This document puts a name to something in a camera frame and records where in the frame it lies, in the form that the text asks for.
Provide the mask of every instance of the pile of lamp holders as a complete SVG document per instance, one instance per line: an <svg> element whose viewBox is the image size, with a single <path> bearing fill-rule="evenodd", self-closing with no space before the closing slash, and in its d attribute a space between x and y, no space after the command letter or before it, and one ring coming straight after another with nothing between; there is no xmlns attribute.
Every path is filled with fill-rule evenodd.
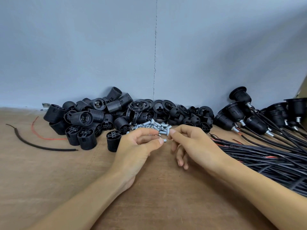
<svg viewBox="0 0 307 230"><path fill-rule="evenodd" d="M243 140L233 143L211 135L213 141L244 165L307 197L307 134L301 124L306 117L307 98L285 99L256 110L246 91L245 87L233 90L229 98L235 102L214 118L215 125L238 133ZM245 135L275 148L258 144ZM245 140L255 146L244 145Z"/></svg>
<svg viewBox="0 0 307 230"><path fill-rule="evenodd" d="M69 143L83 150L93 149L96 138L103 131L112 130L107 137L108 149L116 152L121 135L154 119L157 123L169 125L186 124L200 127L208 133L212 128L214 114L210 107L185 108L169 100L139 99L133 101L128 93L123 94L112 87L103 98L65 102L62 107L51 104L44 120L59 135L66 135Z"/></svg>

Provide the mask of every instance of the right hand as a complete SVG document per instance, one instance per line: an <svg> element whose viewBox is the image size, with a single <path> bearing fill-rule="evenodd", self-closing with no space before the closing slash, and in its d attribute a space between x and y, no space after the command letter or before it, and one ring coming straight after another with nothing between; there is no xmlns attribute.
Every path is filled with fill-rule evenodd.
<svg viewBox="0 0 307 230"><path fill-rule="evenodd" d="M210 172L216 172L218 165L228 158L199 127L180 125L170 129L168 139L174 139L172 151L176 151L178 165L185 170L189 168L188 155Z"/></svg>

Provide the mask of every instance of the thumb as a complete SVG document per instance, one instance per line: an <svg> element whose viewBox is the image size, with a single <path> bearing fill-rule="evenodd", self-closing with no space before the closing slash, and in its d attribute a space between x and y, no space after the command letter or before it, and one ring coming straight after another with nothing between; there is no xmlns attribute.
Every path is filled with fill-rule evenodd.
<svg viewBox="0 0 307 230"><path fill-rule="evenodd" d="M169 134L174 139L174 141L181 144L183 147L187 144L187 142L189 140L188 137L185 137L184 135L182 135L181 133L179 133L178 131L176 131L174 129L170 129Z"/></svg>
<svg viewBox="0 0 307 230"><path fill-rule="evenodd" d="M162 138L159 138L159 139L151 140L148 143L145 143L144 146L146 147L147 152L150 153L153 150L156 150L159 147L161 147L163 143L164 143L164 140Z"/></svg>

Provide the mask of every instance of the wooden surface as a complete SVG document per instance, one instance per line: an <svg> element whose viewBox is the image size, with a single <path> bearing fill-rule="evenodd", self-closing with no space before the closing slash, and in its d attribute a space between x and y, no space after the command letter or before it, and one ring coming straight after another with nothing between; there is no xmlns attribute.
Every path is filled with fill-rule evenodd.
<svg viewBox="0 0 307 230"><path fill-rule="evenodd" d="M112 164L106 132L90 150L54 152L19 141L13 128L31 143L55 148L70 146L43 120L44 112L0 108L0 229L29 227L57 206L82 191ZM212 133L242 139L217 127ZM133 186L121 194L92 229L275 229L247 200L192 165L178 167L170 142L153 153Z"/></svg>

